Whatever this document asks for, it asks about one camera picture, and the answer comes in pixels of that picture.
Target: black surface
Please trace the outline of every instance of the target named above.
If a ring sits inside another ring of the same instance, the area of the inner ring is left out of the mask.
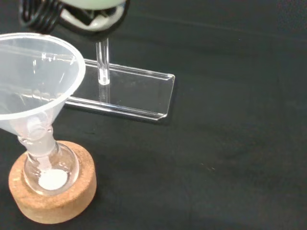
[[[7,178],[24,149],[1,131],[0,229],[307,229],[305,3],[132,2],[112,62],[174,73],[171,114],[155,125],[63,109],[55,137],[92,153],[98,190],[54,226],[19,212]],[[1,1],[1,33],[22,31],[14,4]]]

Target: clear acrylic base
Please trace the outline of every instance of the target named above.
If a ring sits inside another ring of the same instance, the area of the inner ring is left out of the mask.
[[[97,61],[85,63],[84,80],[67,105],[156,121],[167,116],[173,74],[109,64],[109,82],[100,84]]]

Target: funnel rim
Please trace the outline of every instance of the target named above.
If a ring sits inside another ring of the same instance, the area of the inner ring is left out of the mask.
[[[73,95],[73,93],[78,89],[78,87],[80,86],[80,84],[82,83],[84,76],[85,76],[85,70],[86,70],[86,65],[85,65],[85,61],[84,58],[82,56],[82,54],[80,53],[80,51],[74,47],[72,44],[70,44],[69,42],[66,42],[60,38],[51,36],[51,35],[44,35],[44,34],[38,34],[38,33],[9,33],[9,34],[0,34],[0,41],[3,40],[10,40],[10,39],[22,39],[22,38],[32,38],[32,39],[39,39],[39,40],[45,40],[45,41],[50,41],[50,42],[54,42],[66,49],[68,49],[72,55],[74,55],[76,57],[78,66],[79,66],[79,71],[78,71],[78,75],[76,77],[76,80],[74,81],[74,83],[58,98],[56,98],[55,100],[42,105],[40,107],[34,108],[34,109],[30,109],[24,112],[18,112],[18,113],[12,113],[12,114],[1,114],[0,115],[0,121],[2,120],[14,120],[14,119],[20,119],[20,118],[24,118],[27,116],[32,116],[35,114],[38,114],[40,112],[46,111],[52,107],[57,106],[58,104],[64,102],[65,100],[68,99],[68,97],[70,97],[71,95]]]

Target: funnel stem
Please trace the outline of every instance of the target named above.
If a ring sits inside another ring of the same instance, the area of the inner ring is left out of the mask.
[[[57,146],[56,141],[53,138],[53,128],[50,127],[45,135],[37,140],[29,140],[23,137],[18,137],[21,144],[23,144],[28,152],[28,155],[32,159],[40,159],[48,157],[53,153]]]

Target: cork stand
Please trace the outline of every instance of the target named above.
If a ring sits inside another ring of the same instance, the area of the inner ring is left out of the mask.
[[[73,150],[80,164],[78,179],[64,193],[39,195],[28,187],[23,175],[26,153],[16,160],[9,174],[9,188],[18,208],[26,217],[38,223],[56,224],[76,217],[88,207],[96,192],[95,166],[90,153],[72,142],[59,143]]]

